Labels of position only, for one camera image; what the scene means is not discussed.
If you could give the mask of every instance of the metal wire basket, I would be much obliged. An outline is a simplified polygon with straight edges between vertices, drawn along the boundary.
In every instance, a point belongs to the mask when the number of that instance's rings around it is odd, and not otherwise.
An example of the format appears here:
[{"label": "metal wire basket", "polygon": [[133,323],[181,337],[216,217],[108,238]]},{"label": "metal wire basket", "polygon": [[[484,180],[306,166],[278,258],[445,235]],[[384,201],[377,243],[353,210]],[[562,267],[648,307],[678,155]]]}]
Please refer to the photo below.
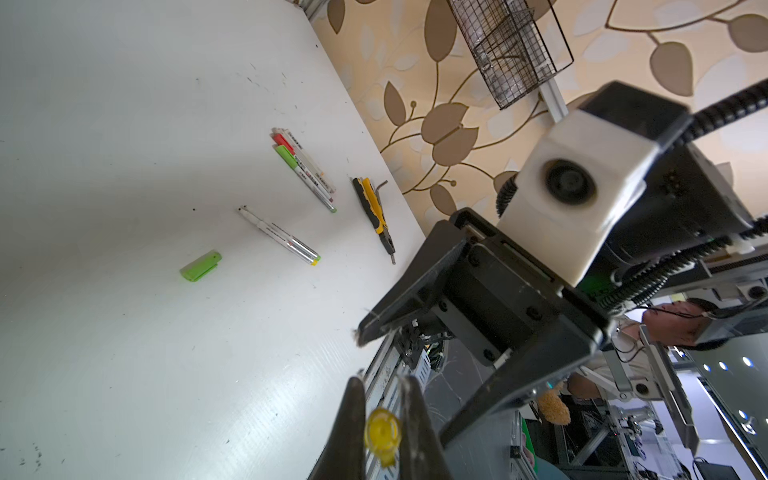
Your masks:
[{"label": "metal wire basket", "polygon": [[570,58],[560,68],[541,38],[534,9],[525,0],[449,0],[480,74],[502,110],[573,63],[571,48],[548,1]]}]

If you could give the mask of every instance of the yellow bottle cap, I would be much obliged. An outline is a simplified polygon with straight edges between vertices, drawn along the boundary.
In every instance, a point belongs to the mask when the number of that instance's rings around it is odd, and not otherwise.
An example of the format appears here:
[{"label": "yellow bottle cap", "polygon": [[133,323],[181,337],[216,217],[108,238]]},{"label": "yellow bottle cap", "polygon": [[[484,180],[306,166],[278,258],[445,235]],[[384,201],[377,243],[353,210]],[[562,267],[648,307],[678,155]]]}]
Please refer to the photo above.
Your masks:
[{"label": "yellow bottle cap", "polygon": [[400,421],[387,409],[376,409],[366,420],[365,442],[368,450],[379,459],[382,467],[395,464],[400,446]]}]

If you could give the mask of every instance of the man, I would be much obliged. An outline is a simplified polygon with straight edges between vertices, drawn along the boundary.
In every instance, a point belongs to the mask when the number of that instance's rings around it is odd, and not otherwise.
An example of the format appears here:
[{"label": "man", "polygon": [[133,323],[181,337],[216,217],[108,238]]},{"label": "man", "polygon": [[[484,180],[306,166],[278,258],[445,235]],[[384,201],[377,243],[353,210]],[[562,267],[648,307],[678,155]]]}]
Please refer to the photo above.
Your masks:
[{"label": "man", "polygon": [[[684,302],[664,303],[643,313],[643,324],[648,328],[650,340],[661,342],[665,346],[677,346],[689,350],[712,350],[721,347],[726,340],[714,340],[696,344],[696,337],[706,326],[708,319],[702,316],[717,308],[712,302],[699,298],[690,298]],[[619,358],[629,363],[638,375],[653,378],[645,349],[640,342],[640,324],[630,319],[619,323],[613,335],[613,344]],[[611,370],[605,358],[600,355],[587,362],[587,368],[611,379]],[[568,378],[568,392],[580,399],[600,398],[600,390],[590,380],[578,373]]]}]

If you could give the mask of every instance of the red marker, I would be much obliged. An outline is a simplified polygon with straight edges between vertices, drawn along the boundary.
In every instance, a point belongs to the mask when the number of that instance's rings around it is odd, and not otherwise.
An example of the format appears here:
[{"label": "red marker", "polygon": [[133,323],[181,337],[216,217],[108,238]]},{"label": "red marker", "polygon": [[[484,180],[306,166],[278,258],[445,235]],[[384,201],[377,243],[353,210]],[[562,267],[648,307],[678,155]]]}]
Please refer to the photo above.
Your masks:
[{"label": "red marker", "polygon": [[283,145],[285,148],[288,149],[291,155],[294,157],[296,156],[296,152],[293,149],[293,147],[290,146],[290,144],[286,141],[286,139],[281,134],[275,134],[274,137],[272,137],[273,140],[275,140],[275,143],[278,145]]}]

